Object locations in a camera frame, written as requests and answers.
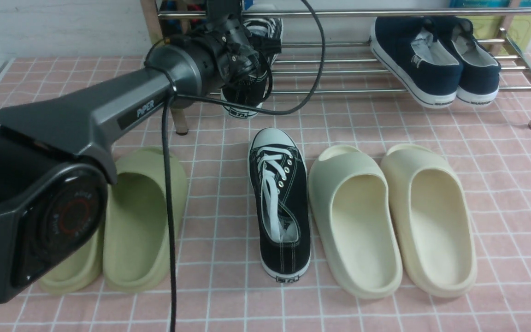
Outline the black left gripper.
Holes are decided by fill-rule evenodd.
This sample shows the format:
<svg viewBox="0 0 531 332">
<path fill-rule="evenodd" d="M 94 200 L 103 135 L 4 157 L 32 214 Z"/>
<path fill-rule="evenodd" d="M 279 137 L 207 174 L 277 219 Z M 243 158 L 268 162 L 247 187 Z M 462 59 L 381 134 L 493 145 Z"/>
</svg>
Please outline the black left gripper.
<svg viewBox="0 0 531 332">
<path fill-rule="evenodd" d="M 269 51 L 278 51 L 279 42 L 267 36 L 254 36 L 242 22 L 242 0 L 207 0 L 201 44 L 215 62 L 217 76 L 226 88 L 249 90 L 249 84 L 264 78 L 272 89 Z"/>
</svg>

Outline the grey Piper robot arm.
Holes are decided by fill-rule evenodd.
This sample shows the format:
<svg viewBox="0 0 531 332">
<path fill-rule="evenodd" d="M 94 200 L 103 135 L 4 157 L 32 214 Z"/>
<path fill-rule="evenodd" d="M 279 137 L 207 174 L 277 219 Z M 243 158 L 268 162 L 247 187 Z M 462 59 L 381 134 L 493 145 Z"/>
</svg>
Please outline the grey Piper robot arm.
<svg viewBox="0 0 531 332">
<path fill-rule="evenodd" d="M 156 111 L 264 71 L 242 0 L 209 0 L 206 23 L 149 50 L 143 69 L 46 101 L 0 109 L 0 304 L 84 246 L 118 172 L 111 146 Z"/>
</svg>

